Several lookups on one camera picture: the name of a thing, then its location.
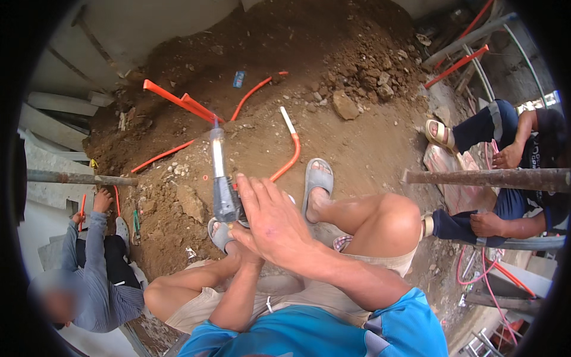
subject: gray slide sandal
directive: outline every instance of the gray slide sandal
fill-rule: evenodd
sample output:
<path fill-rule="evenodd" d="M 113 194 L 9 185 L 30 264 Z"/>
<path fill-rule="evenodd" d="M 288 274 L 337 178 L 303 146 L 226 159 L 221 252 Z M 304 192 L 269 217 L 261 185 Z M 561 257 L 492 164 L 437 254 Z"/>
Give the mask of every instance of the gray slide sandal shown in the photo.
<path fill-rule="evenodd" d="M 311 166 L 316 161 L 325 166 L 331 173 L 328 174 L 323 170 L 311 169 Z M 320 158 L 311 159 L 307 163 L 307 168 L 305 169 L 305 193 L 303 195 L 303 207 L 301 208 L 301 215 L 303 216 L 303 219 L 308 226 L 314 226 L 317 224 L 308 221 L 305 215 L 307 213 L 307 201 L 309 200 L 309 192 L 311 192 L 311 190 L 313 190 L 315 187 L 321 187 L 325 189 L 325 191 L 329 193 L 329 197 L 331 197 L 331 192 L 333 192 L 333 170 L 327 161 Z"/>
<path fill-rule="evenodd" d="M 222 250 L 225 254 L 228 254 L 226 252 L 226 244 L 232 242 L 234 239 L 228 236 L 228 232 L 230 231 L 230 229 L 228 228 L 228 225 L 225 223 L 222 223 L 222 225 L 216 231 L 216 234 L 212 236 L 212 232 L 214 231 L 214 223 L 216 222 L 218 221 L 214 217 L 212 217 L 208 221 L 208 236 L 210 237 L 210 240 L 214 243 L 214 245 L 218 247 L 218 249 Z"/>

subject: navy pants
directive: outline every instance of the navy pants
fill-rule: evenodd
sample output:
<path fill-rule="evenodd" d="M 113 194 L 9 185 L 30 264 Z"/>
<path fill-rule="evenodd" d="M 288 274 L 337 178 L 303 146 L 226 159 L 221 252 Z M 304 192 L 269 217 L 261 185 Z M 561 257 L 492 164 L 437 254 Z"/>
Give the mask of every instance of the navy pants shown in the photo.
<path fill-rule="evenodd" d="M 495 139 L 501 151 L 512 144 L 516 139 L 519 118 L 512 105 L 496 99 L 489 106 L 480 110 L 476 115 L 466 119 L 463 123 L 452 129 L 456 146 L 461 154 L 480 142 L 491 142 Z M 522 218 L 528 211 L 527 199 L 522 190 L 502 188 L 498 194 L 496 206 L 493 210 L 501 219 Z M 440 239 L 459 239 L 476 244 L 477 236 L 470 225 L 470 214 L 477 211 L 461 212 L 450 216 L 444 210 L 437 210 L 432 214 L 434 219 L 433 235 Z M 497 247 L 503 244 L 506 238 L 488 237 L 486 246 Z"/>

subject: black pants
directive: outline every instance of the black pants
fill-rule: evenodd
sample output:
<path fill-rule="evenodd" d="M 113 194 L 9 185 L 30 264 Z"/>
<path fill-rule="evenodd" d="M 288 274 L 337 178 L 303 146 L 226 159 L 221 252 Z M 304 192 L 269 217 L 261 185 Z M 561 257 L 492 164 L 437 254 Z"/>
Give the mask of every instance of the black pants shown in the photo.
<path fill-rule="evenodd" d="M 85 244 L 86 241 L 78 239 L 75 242 L 75 254 L 77 263 L 80 267 L 85 268 Z M 124 285 L 137 289 L 141 288 L 133 269 L 125 262 L 123 256 L 126 254 L 125 242 L 118 235 L 108 235 L 103 241 L 105 248 L 105 264 L 107 268 L 107 280 L 111 284 L 125 282 Z"/>

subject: blue shirt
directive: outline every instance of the blue shirt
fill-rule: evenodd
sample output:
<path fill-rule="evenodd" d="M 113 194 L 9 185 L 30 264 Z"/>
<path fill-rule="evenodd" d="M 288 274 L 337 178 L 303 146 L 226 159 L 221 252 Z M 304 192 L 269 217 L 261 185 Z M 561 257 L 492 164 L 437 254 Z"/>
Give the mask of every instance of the blue shirt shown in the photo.
<path fill-rule="evenodd" d="M 375 311 L 357 328 L 322 308 L 294 305 L 262 316 L 243 333 L 210 321 L 197 326 L 180 357 L 448 356 L 444 333 L 418 288 Z"/>

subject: hand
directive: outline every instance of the hand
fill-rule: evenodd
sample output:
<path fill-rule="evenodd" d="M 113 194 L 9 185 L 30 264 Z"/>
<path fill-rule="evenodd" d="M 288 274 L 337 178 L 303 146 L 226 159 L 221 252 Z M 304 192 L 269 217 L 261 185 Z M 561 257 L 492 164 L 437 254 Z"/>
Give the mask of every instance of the hand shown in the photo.
<path fill-rule="evenodd" d="M 492 156 L 492 166 L 494 169 L 515 169 L 520 164 L 523 152 L 524 146 L 514 142 Z"/>
<path fill-rule="evenodd" d="M 470 225 L 474 234 L 480 237 L 502 236 L 504 220 L 493 212 L 470 215 Z"/>
<path fill-rule="evenodd" d="M 315 246 L 301 213 L 269 179 L 236 175 L 238 192 L 251 230 L 235 223 L 230 235 L 253 253 L 288 269 Z"/>
<path fill-rule="evenodd" d="M 81 212 L 77 212 L 76 214 L 73 215 L 73 217 L 71 217 L 71 220 L 74 221 L 75 224 L 80 224 L 82 222 L 85 222 L 85 216 L 81 215 Z"/>
<path fill-rule="evenodd" d="M 109 209 L 109 205 L 112 204 L 113 197 L 109 191 L 105 188 L 99 190 L 95 195 L 95 200 L 93 201 L 93 211 L 99 213 L 105 213 Z"/>

